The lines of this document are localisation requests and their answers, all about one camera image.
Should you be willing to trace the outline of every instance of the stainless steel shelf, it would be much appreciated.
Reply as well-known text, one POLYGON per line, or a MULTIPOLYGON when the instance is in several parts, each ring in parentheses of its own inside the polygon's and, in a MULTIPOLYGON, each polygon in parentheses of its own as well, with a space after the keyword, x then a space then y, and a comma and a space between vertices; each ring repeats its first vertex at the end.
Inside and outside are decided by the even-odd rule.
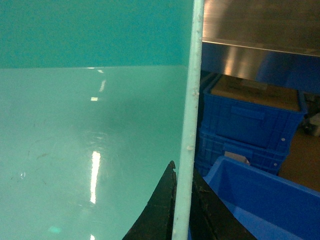
POLYGON ((206 0, 202 41, 320 57, 320 1, 206 0))

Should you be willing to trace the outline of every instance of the brown floor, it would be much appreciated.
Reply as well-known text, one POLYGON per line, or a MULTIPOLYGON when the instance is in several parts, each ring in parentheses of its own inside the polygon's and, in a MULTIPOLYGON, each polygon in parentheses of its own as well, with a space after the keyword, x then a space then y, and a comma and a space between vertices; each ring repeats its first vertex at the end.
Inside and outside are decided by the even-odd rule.
POLYGON ((279 176, 320 192, 320 137, 298 129, 279 176))

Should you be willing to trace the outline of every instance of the black object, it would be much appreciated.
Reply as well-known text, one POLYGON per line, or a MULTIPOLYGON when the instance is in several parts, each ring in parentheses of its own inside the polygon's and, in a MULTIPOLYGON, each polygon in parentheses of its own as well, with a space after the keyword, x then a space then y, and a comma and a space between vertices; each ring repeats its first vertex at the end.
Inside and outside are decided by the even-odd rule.
POLYGON ((193 171, 189 224, 192 240, 256 240, 196 169, 193 171))
MULTIPOLYGON (((177 190, 175 163, 171 161, 143 212, 122 240, 170 240, 177 190)), ((190 211, 192 240, 255 240, 233 216, 210 186, 193 171, 190 211)))
POLYGON ((175 168, 171 161, 143 212, 122 240, 171 239, 177 190, 175 168))

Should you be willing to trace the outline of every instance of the blue plastic bin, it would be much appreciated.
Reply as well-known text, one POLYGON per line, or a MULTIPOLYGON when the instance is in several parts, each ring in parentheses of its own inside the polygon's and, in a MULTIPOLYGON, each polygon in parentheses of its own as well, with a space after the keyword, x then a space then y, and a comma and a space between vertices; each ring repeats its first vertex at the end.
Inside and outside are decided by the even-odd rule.
POLYGON ((243 142, 230 140, 226 137, 209 134, 200 130, 199 150, 195 162, 212 166, 218 157, 230 152, 244 156, 250 165, 271 174, 277 174, 281 164, 286 160, 289 152, 276 152, 243 142))
POLYGON ((281 153, 287 152, 299 123, 307 113, 303 93, 298 91, 300 111, 212 95, 210 91, 221 76, 218 75, 204 90, 201 127, 221 137, 281 153))
POLYGON ((197 159, 194 163, 194 167, 198 170, 199 174, 204 177, 207 176, 212 166, 197 159))
POLYGON ((258 240, 319 239, 319 192, 224 156, 204 179, 258 240))

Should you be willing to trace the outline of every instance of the crate handle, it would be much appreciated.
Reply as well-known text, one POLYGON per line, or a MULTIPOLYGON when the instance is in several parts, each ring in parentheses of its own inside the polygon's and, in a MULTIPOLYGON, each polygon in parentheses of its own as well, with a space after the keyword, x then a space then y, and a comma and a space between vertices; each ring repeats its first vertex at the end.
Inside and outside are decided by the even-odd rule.
POLYGON ((247 118, 252 118, 252 119, 258 119, 258 120, 265 119, 265 113, 264 112, 252 111, 252 110, 248 110, 248 109, 241 108, 241 107, 236 107, 236 106, 232 106, 231 107, 231 113, 232 114, 237 114, 237 115, 240 115, 240 116, 244 116, 244 117, 247 117, 247 118))
POLYGON ((251 160, 252 156, 253 156, 253 152, 251 150, 244 149, 244 148, 238 147, 238 146, 234 146, 234 145, 229 144, 229 143, 223 144, 223 150, 225 152, 230 152, 230 153, 233 153, 233 154, 238 154, 238 155, 244 156, 248 160, 251 160))

